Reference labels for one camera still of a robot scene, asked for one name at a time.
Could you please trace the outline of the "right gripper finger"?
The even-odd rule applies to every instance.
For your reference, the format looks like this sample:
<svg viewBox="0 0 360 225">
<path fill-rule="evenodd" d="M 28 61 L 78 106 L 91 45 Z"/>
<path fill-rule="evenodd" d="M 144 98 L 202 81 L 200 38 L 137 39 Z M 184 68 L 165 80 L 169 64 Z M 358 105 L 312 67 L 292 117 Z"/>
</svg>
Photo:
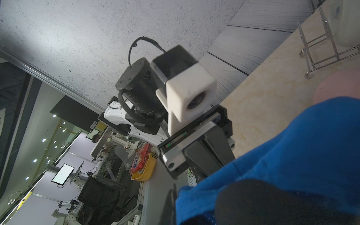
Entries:
<svg viewBox="0 0 360 225">
<path fill-rule="evenodd" d="M 226 187 L 215 204 L 218 225 L 358 225 L 360 217 L 306 202 L 258 180 Z"/>
</svg>

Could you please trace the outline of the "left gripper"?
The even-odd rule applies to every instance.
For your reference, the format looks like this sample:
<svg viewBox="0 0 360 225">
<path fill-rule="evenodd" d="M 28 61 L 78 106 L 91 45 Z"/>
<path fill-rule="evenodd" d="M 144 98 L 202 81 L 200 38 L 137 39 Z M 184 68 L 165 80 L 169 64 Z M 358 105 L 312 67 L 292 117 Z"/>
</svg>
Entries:
<svg viewBox="0 0 360 225">
<path fill-rule="evenodd" d="M 217 105 L 157 146 L 157 155 L 173 179 L 190 169 L 197 180 L 235 160 L 232 121 Z"/>
</svg>

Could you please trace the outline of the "blue baseball cap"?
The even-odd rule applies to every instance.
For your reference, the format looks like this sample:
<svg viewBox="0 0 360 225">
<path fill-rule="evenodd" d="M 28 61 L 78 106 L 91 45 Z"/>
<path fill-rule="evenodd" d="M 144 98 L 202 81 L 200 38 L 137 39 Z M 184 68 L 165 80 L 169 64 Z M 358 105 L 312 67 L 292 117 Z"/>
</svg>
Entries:
<svg viewBox="0 0 360 225">
<path fill-rule="evenodd" d="M 176 200 L 178 225 L 218 225 L 215 204 L 229 185 L 269 183 L 306 202 L 360 217 L 360 101 L 314 105 L 275 138 L 233 160 Z"/>
</svg>

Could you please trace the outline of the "pink baseball cap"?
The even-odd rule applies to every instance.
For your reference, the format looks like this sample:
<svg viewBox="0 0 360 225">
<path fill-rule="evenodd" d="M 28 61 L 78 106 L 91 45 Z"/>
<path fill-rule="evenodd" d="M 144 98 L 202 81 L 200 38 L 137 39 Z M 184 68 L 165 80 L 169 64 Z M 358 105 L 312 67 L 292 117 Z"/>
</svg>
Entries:
<svg viewBox="0 0 360 225">
<path fill-rule="evenodd" d="M 313 105 L 337 97 L 360 98 L 360 69 L 340 70 L 327 76 L 316 88 Z"/>
</svg>

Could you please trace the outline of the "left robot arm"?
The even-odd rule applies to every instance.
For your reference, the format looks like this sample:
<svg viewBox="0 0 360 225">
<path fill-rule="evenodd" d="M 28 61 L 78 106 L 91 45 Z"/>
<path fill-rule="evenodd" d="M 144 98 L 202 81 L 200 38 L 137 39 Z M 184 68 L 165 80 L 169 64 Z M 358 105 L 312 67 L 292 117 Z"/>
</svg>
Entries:
<svg viewBox="0 0 360 225">
<path fill-rule="evenodd" d="M 159 64 L 142 58 L 120 77 L 118 97 L 100 119 L 123 135 L 156 146 L 172 178 L 191 169 L 204 179 L 234 160 L 227 110 L 210 107 L 217 84 L 198 62 Z"/>
</svg>

